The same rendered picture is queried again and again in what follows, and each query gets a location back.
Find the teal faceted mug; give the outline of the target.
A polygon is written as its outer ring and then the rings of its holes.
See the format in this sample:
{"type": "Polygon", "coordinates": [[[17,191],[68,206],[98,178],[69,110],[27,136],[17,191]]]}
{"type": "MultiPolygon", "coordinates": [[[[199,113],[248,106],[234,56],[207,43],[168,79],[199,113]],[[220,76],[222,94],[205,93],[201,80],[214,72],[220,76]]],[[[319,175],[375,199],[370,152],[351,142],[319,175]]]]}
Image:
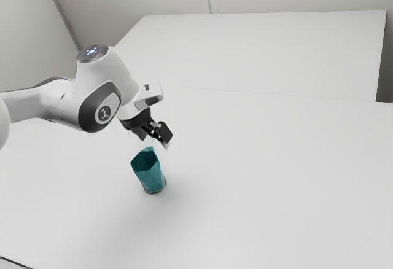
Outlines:
{"type": "Polygon", "coordinates": [[[152,146],[139,151],[131,160],[130,165],[147,193],[155,194],[163,190],[166,179],[152,146]]]}

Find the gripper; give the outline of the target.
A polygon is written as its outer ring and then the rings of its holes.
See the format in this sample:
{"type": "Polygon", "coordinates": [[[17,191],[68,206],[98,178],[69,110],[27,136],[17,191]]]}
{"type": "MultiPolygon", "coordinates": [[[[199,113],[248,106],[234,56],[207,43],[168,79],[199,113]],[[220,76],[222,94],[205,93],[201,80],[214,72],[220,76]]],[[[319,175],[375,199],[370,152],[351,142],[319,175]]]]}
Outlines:
{"type": "Polygon", "coordinates": [[[146,139],[147,134],[150,134],[161,145],[168,146],[173,137],[172,131],[165,122],[154,122],[149,107],[133,118],[120,119],[120,123],[126,130],[134,133],[142,142],[146,139]]]}

